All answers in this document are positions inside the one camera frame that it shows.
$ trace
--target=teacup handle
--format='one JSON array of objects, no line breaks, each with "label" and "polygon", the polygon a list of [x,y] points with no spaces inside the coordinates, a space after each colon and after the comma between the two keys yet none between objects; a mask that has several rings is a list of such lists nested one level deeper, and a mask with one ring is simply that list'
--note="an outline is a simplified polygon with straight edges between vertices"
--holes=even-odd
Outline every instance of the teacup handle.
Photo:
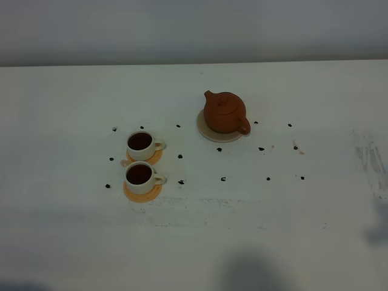
[{"label": "teacup handle", "polygon": [[161,139],[155,140],[155,150],[162,150],[166,147],[166,143]]},{"label": "teacup handle", "polygon": [[243,135],[247,135],[248,133],[250,133],[250,124],[248,119],[245,116],[239,117],[238,119],[244,124],[245,128],[240,126],[237,130]]},{"label": "teacup handle", "polygon": [[167,178],[162,174],[153,174],[155,177],[155,185],[163,185],[167,182]]}]

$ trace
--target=teacup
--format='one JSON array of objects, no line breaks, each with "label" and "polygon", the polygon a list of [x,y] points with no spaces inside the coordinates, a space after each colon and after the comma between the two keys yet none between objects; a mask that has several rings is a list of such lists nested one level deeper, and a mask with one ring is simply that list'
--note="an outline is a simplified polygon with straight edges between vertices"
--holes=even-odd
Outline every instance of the teacup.
[{"label": "teacup", "polygon": [[143,130],[132,133],[127,139],[127,152],[135,161],[145,161],[165,146],[163,140],[155,139],[151,133]]},{"label": "teacup", "polygon": [[133,162],[125,173],[125,184],[128,190],[137,195],[149,193],[155,185],[166,182],[164,175],[157,174],[149,163],[143,161]]}]

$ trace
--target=coaster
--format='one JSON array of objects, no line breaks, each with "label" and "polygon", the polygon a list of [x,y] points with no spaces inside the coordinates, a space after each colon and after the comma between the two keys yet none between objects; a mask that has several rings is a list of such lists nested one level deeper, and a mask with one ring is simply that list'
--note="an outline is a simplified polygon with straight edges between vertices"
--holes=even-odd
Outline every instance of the coaster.
[{"label": "coaster", "polygon": [[128,188],[127,188],[127,184],[124,182],[124,194],[126,195],[126,197],[133,201],[133,202],[137,202],[137,203],[145,203],[145,202],[149,202],[151,200],[154,200],[156,197],[158,197],[160,191],[162,190],[162,185],[155,185],[155,187],[149,191],[148,193],[146,194],[142,194],[142,195],[138,195],[138,194],[133,194]]},{"label": "coaster", "polygon": [[207,139],[215,142],[231,142],[235,141],[236,139],[242,137],[242,133],[239,131],[231,132],[231,133],[219,133],[215,132],[214,130],[210,129],[209,126],[207,126],[205,122],[204,117],[204,111],[203,109],[198,114],[196,118],[196,126],[199,130],[199,132]]},{"label": "coaster", "polygon": [[[160,160],[160,158],[162,157],[162,152],[163,152],[163,150],[156,150],[155,153],[153,154],[153,156],[151,158],[145,160],[145,162],[147,162],[147,163],[149,163],[151,165],[155,165]],[[127,151],[127,159],[130,162],[136,162],[136,160],[133,159],[129,155],[128,151]]]}]

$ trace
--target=white table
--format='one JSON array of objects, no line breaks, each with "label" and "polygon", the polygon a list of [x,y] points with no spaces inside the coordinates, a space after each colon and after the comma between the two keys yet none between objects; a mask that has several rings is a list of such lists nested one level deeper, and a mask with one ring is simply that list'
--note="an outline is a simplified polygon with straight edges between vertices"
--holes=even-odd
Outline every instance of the white table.
[{"label": "white table", "polygon": [[[249,137],[199,134],[206,90]],[[0,286],[388,290],[387,109],[388,61],[1,68]],[[140,126],[167,143],[147,204],[119,163]]]}]

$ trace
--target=teapot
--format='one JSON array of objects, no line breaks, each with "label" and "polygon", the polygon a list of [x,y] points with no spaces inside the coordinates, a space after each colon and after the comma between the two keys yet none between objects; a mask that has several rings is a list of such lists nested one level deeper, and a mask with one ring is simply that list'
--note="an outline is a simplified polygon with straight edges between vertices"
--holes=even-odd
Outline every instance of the teapot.
[{"label": "teapot", "polygon": [[207,126],[215,132],[230,133],[238,130],[243,135],[250,133],[250,124],[245,117],[243,101],[233,93],[205,92],[204,117]]}]

